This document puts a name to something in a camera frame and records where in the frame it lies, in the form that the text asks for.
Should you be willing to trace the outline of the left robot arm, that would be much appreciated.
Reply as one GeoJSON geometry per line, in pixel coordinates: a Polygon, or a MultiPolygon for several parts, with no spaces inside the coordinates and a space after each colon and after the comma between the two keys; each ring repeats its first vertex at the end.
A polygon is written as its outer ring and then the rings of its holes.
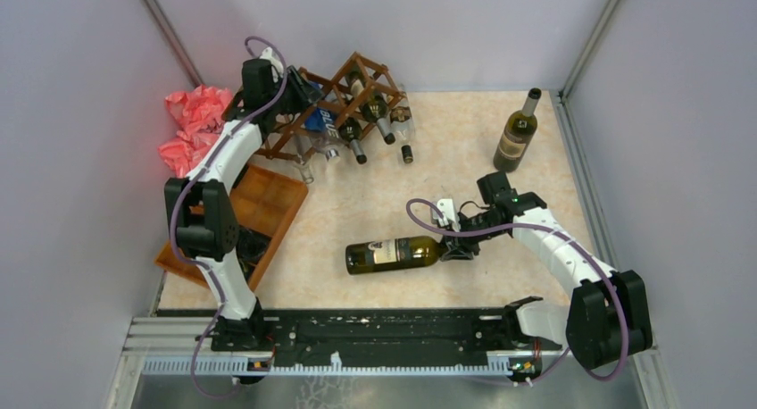
{"type": "Polygon", "coordinates": [[[296,67],[275,62],[259,57],[243,63],[242,87],[222,115],[218,140],[186,177],[164,186],[173,254],[201,272],[219,305],[217,325],[232,330],[247,350],[265,343],[268,327],[237,259],[239,224],[230,192],[250,156],[276,129],[276,119],[303,112],[323,97],[296,67]]]}

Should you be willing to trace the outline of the blue square glass bottle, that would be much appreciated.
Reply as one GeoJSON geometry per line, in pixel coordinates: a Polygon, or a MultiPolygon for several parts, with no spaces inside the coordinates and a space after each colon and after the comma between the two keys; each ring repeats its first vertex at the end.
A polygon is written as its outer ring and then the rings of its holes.
{"type": "Polygon", "coordinates": [[[328,162],[337,162],[340,153],[337,148],[339,134],[335,126],[337,115],[330,110],[317,106],[309,113],[301,125],[308,132],[312,147],[325,156],[328,162]]]}

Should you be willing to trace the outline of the dark green wine bottle front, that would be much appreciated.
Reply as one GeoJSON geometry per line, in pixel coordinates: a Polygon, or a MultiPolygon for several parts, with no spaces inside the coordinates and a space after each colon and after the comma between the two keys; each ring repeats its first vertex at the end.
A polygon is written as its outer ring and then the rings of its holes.
{"type": "Polygon", "coordinates": [[[346,117],[345,121],[337,128],[337,133],[346,142],[358,164],[364,165],[368,162],[368,157],[361,144],[362,126],[355,118],[346,117]]]}

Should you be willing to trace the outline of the clear glass bottle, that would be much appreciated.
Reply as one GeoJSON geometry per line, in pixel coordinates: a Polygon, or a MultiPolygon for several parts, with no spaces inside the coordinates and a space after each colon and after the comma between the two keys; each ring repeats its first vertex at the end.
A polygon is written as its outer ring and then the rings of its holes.
{"type": "Polygon", "coordinates": [[[310,165],[310,159],[307,154],[309,147],[306,145],[304,138],[301,135],[294,135],[293,141],[296,151],[295,167],[299,170],[303,182],[306,185],[310,185],[314,182],[314,176],[310,165]]]}

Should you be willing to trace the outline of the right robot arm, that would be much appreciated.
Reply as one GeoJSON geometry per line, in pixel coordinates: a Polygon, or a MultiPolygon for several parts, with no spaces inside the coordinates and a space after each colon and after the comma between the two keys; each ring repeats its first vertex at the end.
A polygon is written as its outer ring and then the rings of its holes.
{"type": "Polygon", "coordinates": [[[503,172],[477,182],[485,207],[468,217],[450,198],[431,218],[453,232],[444,237],[454,259],[471,259],[484,240],[506,234],[533,253],[570,296],[568,305],[530,296],[506,306],[503,338],[525,348],[544,338],[572,351],[589,370],[649,349],[653,344],[645,283],[634,271],[616,271],[591,255],[533,192],[518,193],[503,172]]]}

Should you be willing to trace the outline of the brown wooden wine rack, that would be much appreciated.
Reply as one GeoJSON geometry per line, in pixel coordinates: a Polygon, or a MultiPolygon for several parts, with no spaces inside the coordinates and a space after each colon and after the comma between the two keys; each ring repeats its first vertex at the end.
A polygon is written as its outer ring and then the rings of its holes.
{"type": "MultiPolygon", "coordinates": [[[[375,129],[379,133],[379,130],[373,123],[366,121],[362,117],[360,111],[362,101],[366,99],[371,90],[375,89],[379,91],[385,98],[388,106],[388,120],[390,111],[400,101],[404,92],[403,88],[395,83],[393,76],[385,64],[375,62],[360,53],[353,53],[337,73],[330,78],[308,71],[304,67],[296,69],[309,81],[317,83],[320,86],[324,97],[317,103],[317,106],[330,110],[337,115],[335,119],[336,128],[345,121],[346,117],[353,117],[360,123],[362,126],[361,143],[372,130],[375,129]],[[366,79],[366,90],[356,99],[353,99],[351,96],[346,82],[346,74],[353,66],[357,66],[366,79]]],[[[306,145],[309,147],[309,151],[307,152],[309,159],[315,153],[318,153],[312,147],[308,132],[301,127],[304,118],[313,109],[314,105],[311,105],[301,113],[280,115],[276,120],[273,120],[270,109],[270,111],[264,113],[262,116],[255,118],[255,122],[260,124],[263,133],[262,147],[258,149],[257,153],[268,159],[282,159],[294,162],[296,159],[295,144],[293,141],[294,135],[301,135],[304,138],[306,145]]],[[[337,140],[337,146],[348,147],[341,137],[337,140]]]]}

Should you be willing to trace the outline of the dark green wine bottle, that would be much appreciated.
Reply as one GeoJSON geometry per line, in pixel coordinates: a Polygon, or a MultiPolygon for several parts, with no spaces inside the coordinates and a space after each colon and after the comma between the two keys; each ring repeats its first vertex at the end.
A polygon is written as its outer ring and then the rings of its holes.
{"type": "Polygon", "coordinates": [[[358,164],[364,165],[368,162],[368,157],[361,144],[362,126],[355,118],[346,117],[345,121],[337,128],[337,133],[346,142],[358,164]]]}
{"type": "MultiPolygon", "coordinates": [[[[357,66],[353,66],[346,74],[346,82],[353,99],[356,99],[366,90],[366,79],[363,77],[357,66]]],[[[395,143],[395,135],[392,132],[389,120],[387,119],[387,102],[379,91],[375,89],[371,90],[366,99],[362,101],[360,111],[362,117],[366,121],[371,122],[376,126],[387,145],[395,143]]]]}

